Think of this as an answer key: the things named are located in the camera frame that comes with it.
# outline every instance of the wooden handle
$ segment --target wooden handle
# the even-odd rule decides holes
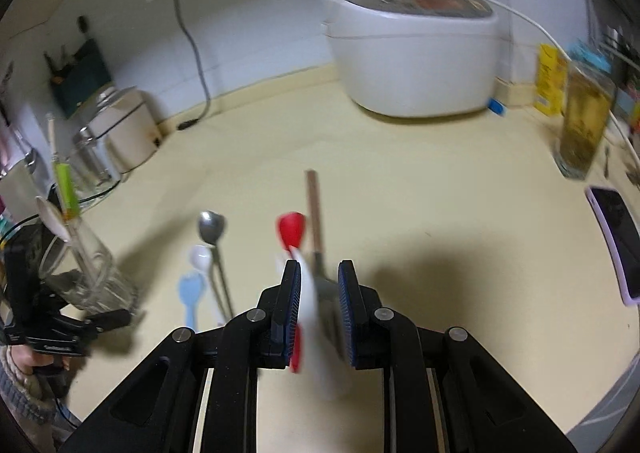
[[[311,217],[311,233],[314,237],[314,252],[324,253],[322,246],[322,226],[320,224],[320,191],[318,188],[318,172],[306,170],[306,198]]]

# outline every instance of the brown liquid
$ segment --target brown liquid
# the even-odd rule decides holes
[[[569,168],[586,173],[607,125],[612,98],[579,72],[571,74],[566,94],[560,157]]]

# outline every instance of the beige countertop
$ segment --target beige countertop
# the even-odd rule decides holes
[[[330,82],[177,132],[86,214],[141,287],[145,315],[95,344],[70,407],[87,416],[183,324],[177,281],[198,243],[199,211],[227,217],[221,250],[232,297],[236,310],[254,307],[279,282],[274,221],[306,212],[303,172],[315,168],[328,270],[352,259],[360,282],[417,325],[466,327],[568,431],[628,366],[639,330],[638,311],[620,300],[585,183],[563,178],[552,159],[556,126],[532,109],[390,122]],[[640,192],[619,158],[612,153],[613,184],[637,206]],[[591,184],[604,184],[601,170],[596,163]],[[212,326],[206,299],[198,326]],[[381,377],[354,372],[353,381],[348,397],[328,403],[308,375],[263,374],[258,450],[379,449]]]

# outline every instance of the red spoon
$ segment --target red spoon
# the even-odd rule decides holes
[[[305,236],[306,219],[302,213],[292,211],[286,213],[277,220],[278,235],[284,250],[291,255],[290,247],[299,248],[302,238]],[[293,340],[293,354],[289,366],[293,373],[300,371],[300,357],[302,347],[302,329],[296,325],[296,335]]]

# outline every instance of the blue spoon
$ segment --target blue spoon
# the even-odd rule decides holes
[[[193,331],[196,329],[196,305],[204,291],[204,278],[198,271],[191,271],[180,279],[178,284],[178,293],[180,301],[187,309],[185,317],[185,327],[189,327]]]

